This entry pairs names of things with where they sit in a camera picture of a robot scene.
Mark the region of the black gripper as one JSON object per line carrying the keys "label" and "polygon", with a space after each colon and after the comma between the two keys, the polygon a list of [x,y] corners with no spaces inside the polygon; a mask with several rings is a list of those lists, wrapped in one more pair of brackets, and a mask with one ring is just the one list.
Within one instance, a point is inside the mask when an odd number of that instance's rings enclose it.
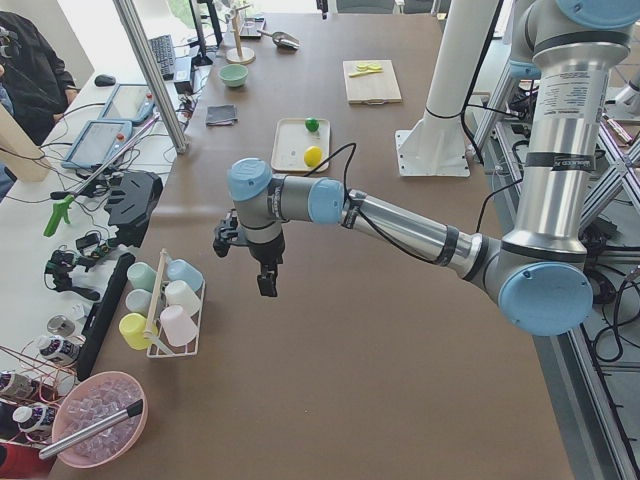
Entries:
{"label": "black gripper", "polygon": [[214,229],[213,249],[225,257],[232,247],[247,247],[260,265],[257,284],[261,296],[275,298],[278,266],[283,263],[285,240],[282,225],[275,221],[259,228],[244,226],[235,209],[229,210]]}

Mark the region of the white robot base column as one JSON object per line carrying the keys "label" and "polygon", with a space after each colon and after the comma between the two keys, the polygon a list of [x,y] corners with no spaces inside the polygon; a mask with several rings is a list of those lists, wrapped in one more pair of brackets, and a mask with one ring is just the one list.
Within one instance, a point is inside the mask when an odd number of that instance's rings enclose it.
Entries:
{"label": "white robot base column", "polygon": [[423,117],[398,130],[396,153],[404,177],[470,175],[462,128],[464,109],[500,16],[500,1],[453,1],[427,95]]}

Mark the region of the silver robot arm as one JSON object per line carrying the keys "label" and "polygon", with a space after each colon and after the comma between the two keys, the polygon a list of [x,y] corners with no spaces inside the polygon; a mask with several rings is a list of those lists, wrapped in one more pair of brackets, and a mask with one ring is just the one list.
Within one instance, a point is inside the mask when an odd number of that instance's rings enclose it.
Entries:
{"label": "silver robot arm", "polygon": [[351,189],[345,179],[277,174],[263,160],[245,158],[228,170],[233,208],[215,228],[214,251],[246,248],[260,265],[260,293],[273,297],[284,225],[341,225],[452,269],[532,335],[576,328],[593,304],[580,217],[609,73],[627,57],[638,18],[635,1],[517,3],[506,70],[537,80],[538,91],[517,208],[498,237],[420,216]]}

